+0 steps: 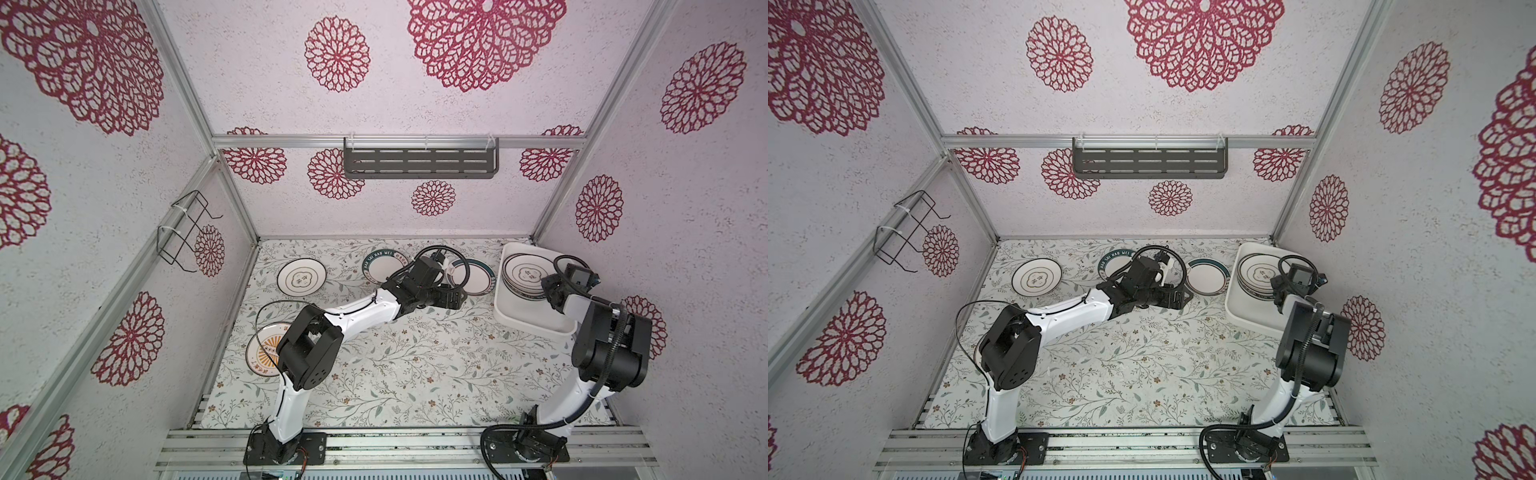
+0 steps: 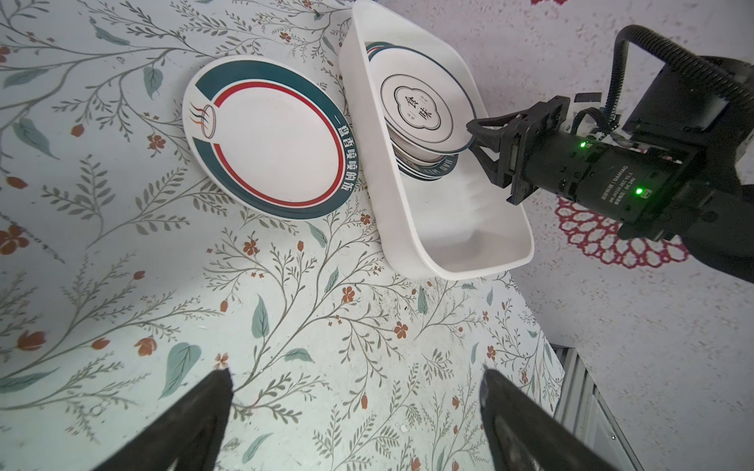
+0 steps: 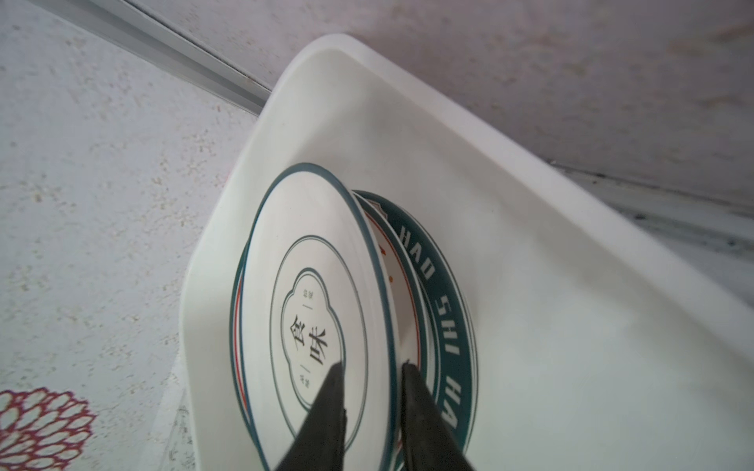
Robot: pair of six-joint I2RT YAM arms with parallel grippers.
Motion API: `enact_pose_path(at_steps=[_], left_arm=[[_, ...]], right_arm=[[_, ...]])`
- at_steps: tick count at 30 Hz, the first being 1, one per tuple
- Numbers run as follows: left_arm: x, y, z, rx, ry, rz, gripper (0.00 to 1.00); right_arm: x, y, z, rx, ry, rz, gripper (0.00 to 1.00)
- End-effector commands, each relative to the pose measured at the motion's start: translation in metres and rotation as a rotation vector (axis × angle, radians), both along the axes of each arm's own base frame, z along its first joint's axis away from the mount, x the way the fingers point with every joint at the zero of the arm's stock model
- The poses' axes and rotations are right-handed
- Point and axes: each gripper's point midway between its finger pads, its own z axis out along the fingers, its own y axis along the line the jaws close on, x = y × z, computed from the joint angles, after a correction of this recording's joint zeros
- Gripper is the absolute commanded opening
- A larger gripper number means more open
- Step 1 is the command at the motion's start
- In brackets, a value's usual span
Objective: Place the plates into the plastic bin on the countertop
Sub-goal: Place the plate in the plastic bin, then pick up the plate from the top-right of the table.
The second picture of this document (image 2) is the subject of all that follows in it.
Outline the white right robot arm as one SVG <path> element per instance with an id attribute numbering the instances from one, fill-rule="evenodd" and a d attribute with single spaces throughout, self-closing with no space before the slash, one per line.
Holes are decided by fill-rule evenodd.
<path id="1" fill-rule="evenodd" d="M 616 221 L 624 241 L 679 237 L 705 265 L 752 280 L 753 188 L 736 172 L 750 111 L 670 67 L 626 121 L 628 146 L 566 133 L 567 110 L 557 96 L 467 126 L 471 152 L 510 204 L 544 190 Z"/>

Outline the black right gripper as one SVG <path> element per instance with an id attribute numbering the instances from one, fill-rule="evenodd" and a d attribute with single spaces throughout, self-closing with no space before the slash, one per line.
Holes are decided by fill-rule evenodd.
<path id="1" fill-rule="evenodd" d="M 469 150 L 491 184 L 511 188 L 510 204 L 543 190 L 621 223 L 647 218 L 671 188 L 677 164 L 658 151 L 644 154 L 562 131 L 567 108 L 569 100 L 556 96 L 520 112 L 472 120 L 467 130 L 475 139 L 501 140 L 500 159 L 478 141 Z"/>

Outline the large green Hao Shi plate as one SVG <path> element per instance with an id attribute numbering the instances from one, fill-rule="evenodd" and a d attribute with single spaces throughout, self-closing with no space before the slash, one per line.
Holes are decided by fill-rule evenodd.
<path id="1" fill-rule="evenodd" d="M 366 52 L 368 60 L 371 52 L 390 45 L 396 44 L 377 41 L 367 45 Z M 385 122 L 398 166 L 403 173 L 418 180 L 435 181 L 445 177 L 454 170 L 460 152 L 456 154 L 432 154 L 425 152 L 412 145 L 410 142 L 402 139 L 397 133 L 390 129 L 386 119 Z"/>

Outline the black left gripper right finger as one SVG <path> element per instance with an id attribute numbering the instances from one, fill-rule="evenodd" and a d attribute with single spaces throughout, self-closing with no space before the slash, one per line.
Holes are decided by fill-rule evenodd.
<path id="1" fill-rule="evenodd" d="M 482 426 L 496 470 L 612 470 L 501 372 L 479 389 Z"/>

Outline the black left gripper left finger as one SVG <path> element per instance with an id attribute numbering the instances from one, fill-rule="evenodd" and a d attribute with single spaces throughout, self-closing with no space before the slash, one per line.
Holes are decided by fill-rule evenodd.
<path id="1" fill-rule="evenodd" d="M 96 468 L 101 471 L 214 469 L 232 399 L 230 372 L 211 372 Z"/>

